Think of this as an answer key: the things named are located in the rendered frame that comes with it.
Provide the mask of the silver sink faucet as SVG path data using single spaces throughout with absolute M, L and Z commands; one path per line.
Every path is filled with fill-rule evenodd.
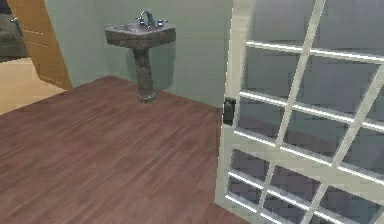
M 153 14 L 148 10 L 143 10 L 140 15 L 136 17 L 136 20 L 139 21 L 140 25 L 145 25 L 147 28 L 163 27 L 167 23 L 166 19 L 155 20 Z

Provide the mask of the white glass paned door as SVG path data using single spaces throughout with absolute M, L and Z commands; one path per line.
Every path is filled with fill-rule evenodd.
M 384 224 L 384 0 L 233 0 L 215 201 L 250 224 Z

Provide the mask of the orange wooden door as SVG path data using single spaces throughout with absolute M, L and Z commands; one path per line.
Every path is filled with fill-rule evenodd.
M 7 0 L 38 77 L 65 90 L 73 88 L 44 0 Z

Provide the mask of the brown stone pedestal sink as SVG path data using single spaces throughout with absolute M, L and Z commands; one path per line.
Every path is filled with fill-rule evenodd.
M 114 25 L 105 29 L 109 45 L 131 49 L 134 55 L 138 82 L 137 98 L 141 102 L 152 102 L 156 90 L 151 74 L 149 51 L 176 41 L 173 25 L 151 26 L 140 23 Z

